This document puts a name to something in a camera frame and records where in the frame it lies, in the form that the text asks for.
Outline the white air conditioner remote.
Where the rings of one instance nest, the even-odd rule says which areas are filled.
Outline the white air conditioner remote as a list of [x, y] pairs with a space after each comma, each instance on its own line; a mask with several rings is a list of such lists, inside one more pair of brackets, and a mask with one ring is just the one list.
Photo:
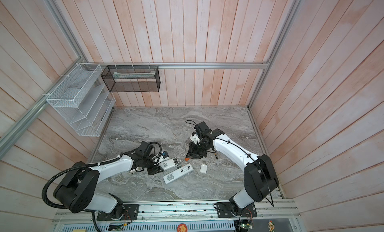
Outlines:
[[174, 158], [174, 159], [168, 159], [168, 160], [165, 160], [161, 163], [159, 163], [159, 166], [164, 170], [169, 170], [169, 169], [172, 169], [174, 167], [177, 167], [179, 165], [179, 160], [177, 158]]

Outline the white AC remote battery cover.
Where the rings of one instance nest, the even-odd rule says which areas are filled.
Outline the white AC remote battery cover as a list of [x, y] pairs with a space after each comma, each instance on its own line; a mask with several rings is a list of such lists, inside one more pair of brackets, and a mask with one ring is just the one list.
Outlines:
[[201, 168], [200, 168], [200, 172], [201, 172], [202, 174], [206, 174], [207, 171], [208, 171], [208, 165], [206, 165], [206, 164], [202, 164], [202, 165], [201, 165]]

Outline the white TV remote control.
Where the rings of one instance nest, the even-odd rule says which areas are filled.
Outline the white TV remote control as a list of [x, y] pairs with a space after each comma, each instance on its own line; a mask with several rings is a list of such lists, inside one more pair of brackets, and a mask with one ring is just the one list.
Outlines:
[[174, 182], [177, 179], [180, 179], [181, 177], [191, 173], [194, 170], [193, 166], [191, 164], [187, 164], [181, 168], [176, 169], [175, 171], [169, 173], [168, 175], [163, 176], [165, 184], [169, 184], [171, 182]]

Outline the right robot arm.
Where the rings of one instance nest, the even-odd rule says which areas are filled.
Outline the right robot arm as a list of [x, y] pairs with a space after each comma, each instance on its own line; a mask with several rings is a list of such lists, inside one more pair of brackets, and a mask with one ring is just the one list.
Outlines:
[[186, 161], [206, 157], [209, 150], [212, 150], [224, 154], [244, 173], [244, 188], [228, 202], [214, 204], [219, 218], [240, 218], [250, 205], [271, 196], [272, 191], [279, 187], [280, 183], [270, 157], [247, 151], [222, 130], [211, 130], [205, 122], [197, 124], [187, 120], [186, 123], [193, 125], [195, 130], [190, 136]]

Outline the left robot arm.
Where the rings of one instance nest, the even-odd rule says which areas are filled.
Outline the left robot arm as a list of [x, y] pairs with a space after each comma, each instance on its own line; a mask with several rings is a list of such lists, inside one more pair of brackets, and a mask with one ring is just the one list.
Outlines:
[[75, 163], [47, 181], [42, 189], [42, 200], [49, 207], [68, 209], [73, 214], [100, 212], [119, 220], [125, 215], [123, 201], [113, 194], [97, 194], [97, 185], [120, 173], [142, 172], [149, 175], [163, 172], [159, 166], [162, 146], [158, 142], [144, 142], [116, 158], [92, 164]]

